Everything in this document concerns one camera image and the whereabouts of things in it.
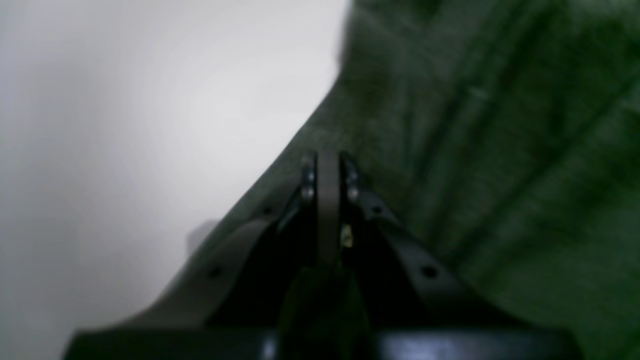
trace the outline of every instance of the screw hole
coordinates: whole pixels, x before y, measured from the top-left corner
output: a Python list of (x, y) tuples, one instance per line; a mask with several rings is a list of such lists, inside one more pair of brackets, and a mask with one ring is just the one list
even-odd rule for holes
[(216, 266), (209, 272), (208, 278), (215, 279), (220, 276), (220, 273), (222, 273), (222, 269), (220, 266)]
[(421, 268), (422, 274), (429, 279), (435, 279), (438, 276), (438, 270), (433, 266), (423, 266)]

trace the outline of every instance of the green cloth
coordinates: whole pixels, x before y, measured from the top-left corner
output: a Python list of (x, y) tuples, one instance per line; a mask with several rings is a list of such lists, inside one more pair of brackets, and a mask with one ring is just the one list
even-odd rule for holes
[(182, 276), (305, 149), (344, 149), (489, 301), (640, 359), (640, 2), (358, 0), (348, 24), (334, 87)]

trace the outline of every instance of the white background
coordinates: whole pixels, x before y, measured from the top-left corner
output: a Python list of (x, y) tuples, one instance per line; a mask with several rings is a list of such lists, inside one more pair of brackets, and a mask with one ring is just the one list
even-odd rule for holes
[(155, 299), (327, 93), (347, 7), (0, 2), (3, 360)]

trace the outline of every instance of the white wall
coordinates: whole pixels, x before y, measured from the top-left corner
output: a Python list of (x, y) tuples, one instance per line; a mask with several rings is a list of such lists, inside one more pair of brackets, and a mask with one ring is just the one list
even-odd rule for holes
[(0, 5), (0, 357), (139, 311), (318, 105), (346, 0)]

